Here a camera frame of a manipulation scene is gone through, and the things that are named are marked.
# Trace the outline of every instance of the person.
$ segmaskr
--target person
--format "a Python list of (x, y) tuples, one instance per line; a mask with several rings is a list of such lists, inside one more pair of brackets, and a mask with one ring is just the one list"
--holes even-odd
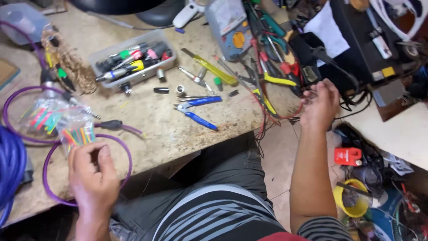
[[(337, 220), (327, 163), (326, 132), (339, 110), (339, 93), (325, 79), (304, 96), (290, 188), (291, 233), (275, 218), (250, 132), (202, 150), (163, 182), (173, 183), (169, 188), (129, 200), (118, 200), (107, 144), (74, 148), (69, 183), (79, 209), (76, 240), (109, 240), (111, 229), (122, 241), (351, 241)], [(92, 164), (94, 151), (99, 172)]]

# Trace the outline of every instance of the blue wire cutters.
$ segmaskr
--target blue wire cutters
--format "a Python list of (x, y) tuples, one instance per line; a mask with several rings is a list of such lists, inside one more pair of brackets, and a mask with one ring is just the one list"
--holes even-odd
[(219, 102), (222, 101), (220, 96), (216, 96), (216, 97), (206, 97), (206, 98), (201, 98), (201, 99), (193, 99), (193, 100), (189, 100), (185, 103), (182, 104), (177, 104), (174, 105), (174, 109), (183, 112), (187, 117), (190, 117), (192, 120), (196, 121), (197, 123), (208, 127), (212, 130), (217, 130), (217, 126), (209, 123), (208, 121), (202, 119), (201, 117), (197, 116), (195, 113), (190, 112), (187, 108), (191, 107), (191, 106), (199, 106), (199, 105), (204, 105), (204, 104), (209, 104), (209, 103), (214, 103), (214, 102)]

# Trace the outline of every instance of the striped shirt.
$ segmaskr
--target striped shirt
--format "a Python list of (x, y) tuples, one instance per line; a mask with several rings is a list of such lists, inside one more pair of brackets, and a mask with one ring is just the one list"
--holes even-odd
[[(235, 185), (211, 185), (184, 197), (163, 218), (153, 241), (259, 240), (275, 233), (292, 238), (271, 205)], [(333, 217), (305, 222), (297, 234), (314, 241), (352, 241)]]

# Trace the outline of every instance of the gray pants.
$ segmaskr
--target gray pants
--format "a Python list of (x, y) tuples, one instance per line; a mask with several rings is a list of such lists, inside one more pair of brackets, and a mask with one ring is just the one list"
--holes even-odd
[(144, 196), (118, 201), (110, 229), (122, 241), (151, 241), (171, 208), (193, 190), (213, 184), (238, 185), (272, 206), (264, 177), (254, 133), (243, 134), (202, 150), (170, 179), (152, 177)]

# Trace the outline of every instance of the yellow bucket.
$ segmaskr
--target yellow bucket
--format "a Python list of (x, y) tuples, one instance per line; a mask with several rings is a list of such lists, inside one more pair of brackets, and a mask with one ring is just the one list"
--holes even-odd
[[(349, 179), (344, 182), (344, 184), (350, 184), (360, 190), (367, 192), (367, 188), (364, 186), (360, 180), (357, 179)], [(357, 204), (354, 207), (345, 208), (342, 201), (343, 187), (336, 186), (333, 190), (334, 201), (336, 204), (345, 211), (345, 213), (350, 217), (362, 217), (366, 212), (369, 206), (367, 202), (362, 200), (361, 198), (357, 200)]]

